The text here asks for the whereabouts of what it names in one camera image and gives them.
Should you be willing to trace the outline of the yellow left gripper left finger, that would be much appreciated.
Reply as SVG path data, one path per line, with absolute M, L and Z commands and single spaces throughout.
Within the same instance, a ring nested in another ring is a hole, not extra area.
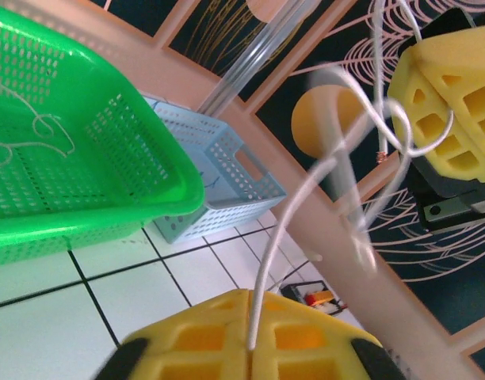
M 129 334 L 96 379 L 249 379 L 251 292 L 233 290 Z

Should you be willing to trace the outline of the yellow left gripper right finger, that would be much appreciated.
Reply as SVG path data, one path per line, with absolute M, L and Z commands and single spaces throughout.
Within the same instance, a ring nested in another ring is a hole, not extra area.
M 267 292 L 252 379 L 404 379 L 381 343 L 365 330 Z

